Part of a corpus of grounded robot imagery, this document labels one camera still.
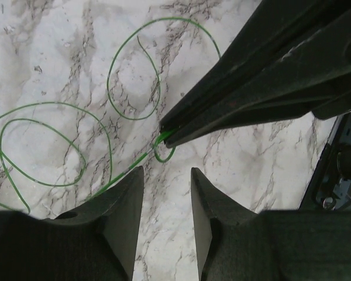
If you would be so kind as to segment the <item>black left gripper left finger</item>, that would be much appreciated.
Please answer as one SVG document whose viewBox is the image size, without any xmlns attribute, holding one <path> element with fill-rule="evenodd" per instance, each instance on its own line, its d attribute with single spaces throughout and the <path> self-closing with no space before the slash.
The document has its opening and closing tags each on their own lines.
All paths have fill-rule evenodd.
<svg viewBox="0 0 351 281">
<path fill-rule="evenodd" d="M 144 170 L 54 219 L 0 211 L 0 280 L 131 280 Z"/>
</svg>

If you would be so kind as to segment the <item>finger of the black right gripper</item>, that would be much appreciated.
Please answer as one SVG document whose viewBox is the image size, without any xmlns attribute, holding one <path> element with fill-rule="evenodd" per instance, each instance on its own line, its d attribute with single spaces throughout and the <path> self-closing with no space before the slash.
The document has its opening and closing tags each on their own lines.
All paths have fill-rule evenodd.
<svg viewBox="0 0 351 281">
<path fill-rule="evenodd" d="M 221 129 L 299 118 L 329 119 L 351 110 L 351 17 L 299 41 L 251 80 L 218 92 L 200 114 L 165 126 L 168 148 Z"/>
<path fill-rule="evenodd" d="M 351 17 L 351 1 L 262 1 L 216 65 L 161 120 L 160 128 L 184 113 L 200 114 L 218 92 L 243 85 L 314 32 Z"/>
</svg>

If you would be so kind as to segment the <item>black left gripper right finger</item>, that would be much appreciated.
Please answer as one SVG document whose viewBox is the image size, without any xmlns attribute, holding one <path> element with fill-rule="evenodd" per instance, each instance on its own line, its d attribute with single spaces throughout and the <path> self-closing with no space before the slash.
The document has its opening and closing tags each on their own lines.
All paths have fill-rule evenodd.
<svg viewBox="0 0 351 281">
<path fill-rule="evenodd" d="M 254 213 L 191 170 L 200 280 L 351 280 L 351 211 Z"/>
</svg>

